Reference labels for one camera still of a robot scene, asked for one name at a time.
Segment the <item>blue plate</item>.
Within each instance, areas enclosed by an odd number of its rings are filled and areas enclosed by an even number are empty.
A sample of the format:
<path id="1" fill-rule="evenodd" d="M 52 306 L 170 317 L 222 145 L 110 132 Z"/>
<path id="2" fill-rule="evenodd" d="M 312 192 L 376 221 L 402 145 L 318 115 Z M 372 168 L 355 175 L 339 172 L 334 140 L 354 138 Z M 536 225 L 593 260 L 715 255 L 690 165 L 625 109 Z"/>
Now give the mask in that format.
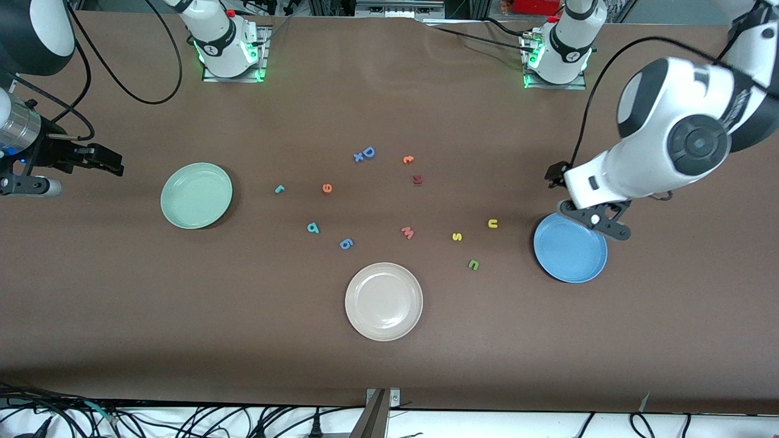
<path id="1" fill-rule="evenodd" d="M 607 263 L 606 238 L 560 214 L 540 221 L 533 235 L 533 250 L 540 266 L 566 283 L 591 281 Z"/>

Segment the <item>pale green plate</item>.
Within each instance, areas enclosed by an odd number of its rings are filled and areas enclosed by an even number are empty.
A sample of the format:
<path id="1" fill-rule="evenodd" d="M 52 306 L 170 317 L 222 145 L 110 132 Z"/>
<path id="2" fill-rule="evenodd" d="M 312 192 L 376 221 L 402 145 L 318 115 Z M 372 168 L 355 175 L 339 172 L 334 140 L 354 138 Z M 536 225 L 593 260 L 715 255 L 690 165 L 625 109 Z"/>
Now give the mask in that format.
<path id="1" fill-rule="evenodd" d="M 222 167 L 197 162 L 181 167 L 165 182 L 159 197 L 164 218 L 183 229 L 206 228 L 230 208 L 233 185 Z"/>

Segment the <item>red box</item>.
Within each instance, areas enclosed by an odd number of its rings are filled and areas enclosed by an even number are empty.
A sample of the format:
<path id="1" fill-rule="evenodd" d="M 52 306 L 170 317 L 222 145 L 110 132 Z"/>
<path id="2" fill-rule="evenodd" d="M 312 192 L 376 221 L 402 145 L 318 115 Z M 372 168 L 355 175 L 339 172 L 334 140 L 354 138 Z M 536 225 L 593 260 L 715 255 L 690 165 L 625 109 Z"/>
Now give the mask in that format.
<path id="1" fill-rule="evenodd" d="M 526 16 L 553 16 L 563 0 L 510 0 L 511 10 Z"/>

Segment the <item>beige plate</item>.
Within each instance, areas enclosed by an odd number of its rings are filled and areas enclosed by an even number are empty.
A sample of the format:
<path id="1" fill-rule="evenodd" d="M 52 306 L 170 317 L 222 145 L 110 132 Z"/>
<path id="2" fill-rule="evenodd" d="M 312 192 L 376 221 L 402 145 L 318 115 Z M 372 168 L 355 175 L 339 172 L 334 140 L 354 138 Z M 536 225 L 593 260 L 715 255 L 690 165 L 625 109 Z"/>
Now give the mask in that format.
<path id="1" fill-rule="evenodd" d="M 391 342 L 414 330 L 423 313 L 424 295 L 409 269 L 379 262 L 354 274 L 343 306 L 359 335 L 372 341 Z"/>

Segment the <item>silver metal box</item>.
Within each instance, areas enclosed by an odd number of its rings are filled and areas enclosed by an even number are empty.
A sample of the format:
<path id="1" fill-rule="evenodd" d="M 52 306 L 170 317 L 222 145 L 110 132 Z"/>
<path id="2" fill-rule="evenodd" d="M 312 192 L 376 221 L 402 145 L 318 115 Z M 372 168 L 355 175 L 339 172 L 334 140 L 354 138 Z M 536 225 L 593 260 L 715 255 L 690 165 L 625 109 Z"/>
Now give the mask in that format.
<path id="1" fill-rule="evenodd" d="M 354 0 L 359 18 L 445 19 L 444 0 Z"/>

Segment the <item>brown table mat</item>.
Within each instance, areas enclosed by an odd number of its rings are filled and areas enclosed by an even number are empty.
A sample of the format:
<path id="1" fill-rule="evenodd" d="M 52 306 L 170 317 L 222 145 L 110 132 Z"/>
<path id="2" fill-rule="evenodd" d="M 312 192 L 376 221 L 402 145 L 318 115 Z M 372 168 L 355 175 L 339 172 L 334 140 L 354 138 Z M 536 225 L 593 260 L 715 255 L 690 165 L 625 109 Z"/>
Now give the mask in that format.
<path id="1" fill-rule="evenodd" d="M 89 58 L 79 108 L 124 175 L 42 169 L 60 197 L 0 197 L 0 381 L 301 405 L 395 386 L 413 408 L 554 411 L 634 411 L 650 391 L 655 411 L 779 413 L 779 133 L 635 202 L 632 237 L 570 285 L 532 238 L 567 196 L 543 177 L 570 157 L 586 92 L 524 89 L 509 48 L 411 19 L 279 19 L 264 82 L 204 83 L 167 22 L 184 69 L 163 105 Z M 231 205 L 178 228 L 159 197 L 197 162 L 228 173 Z M 343 306 L 379 262 L 424 295 L 397 341 L 359 335 Z"/>

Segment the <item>aluminium profile beam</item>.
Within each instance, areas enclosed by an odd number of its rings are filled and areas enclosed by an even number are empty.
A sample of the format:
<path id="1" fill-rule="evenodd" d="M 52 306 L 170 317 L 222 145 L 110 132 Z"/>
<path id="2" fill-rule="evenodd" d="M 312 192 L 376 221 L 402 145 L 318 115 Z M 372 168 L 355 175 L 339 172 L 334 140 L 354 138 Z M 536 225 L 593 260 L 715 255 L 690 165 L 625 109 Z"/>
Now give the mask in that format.
<path id="1" fill-rule="evenodd" d="M 386 438 L 392 400 L 391 389 L 373 389 L 348 438 Z"/>

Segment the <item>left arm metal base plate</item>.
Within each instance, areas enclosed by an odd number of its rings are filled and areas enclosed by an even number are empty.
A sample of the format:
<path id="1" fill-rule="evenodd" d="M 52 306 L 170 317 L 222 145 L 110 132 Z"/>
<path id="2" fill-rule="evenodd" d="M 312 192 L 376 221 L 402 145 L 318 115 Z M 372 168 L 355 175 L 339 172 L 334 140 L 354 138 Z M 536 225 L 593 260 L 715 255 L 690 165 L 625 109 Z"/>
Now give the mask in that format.
<path id="1" fill-rule="evenodd" d="M 525 88 L 540 89 L 563 89 L 563 91 L 582 91 L 586 89 L 586 80 L 584 69 L 587 67 L 587 57 L 582 65 L 578 67 L 576 77 L 572 81 L 564 84 L 552 83 L 543 78 L 535 69 L 538 67 L 540 59 L 549 53 L 542 42 L 542 34 L 535 32 L 523 32 L 518 36 L 518 42 L 521 48 L 529 48 L 529 52 L 521 55 L 523 67 L 523 84 Z"/>

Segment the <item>metal clamp bracket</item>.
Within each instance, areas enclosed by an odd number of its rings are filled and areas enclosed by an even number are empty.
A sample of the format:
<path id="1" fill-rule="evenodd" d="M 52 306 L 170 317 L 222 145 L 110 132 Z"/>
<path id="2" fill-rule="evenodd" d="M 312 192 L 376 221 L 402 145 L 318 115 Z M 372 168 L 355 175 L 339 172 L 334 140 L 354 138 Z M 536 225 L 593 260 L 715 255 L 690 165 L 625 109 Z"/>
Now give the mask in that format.
<path id="1" fill-rule="evenodd" d="M 368 405 L 368 403 L 371 401 L 373 394 L 377 391 L 376 388 L 368 388 L 366 390 L 366 397 L 365 397 L 365 404 Z M 387 388 L 387 399 L 389 400 L 389 407 L 390 409 L 398 408 L 400 407 L 401 403 L 401 393 L 400 388 Z"/>

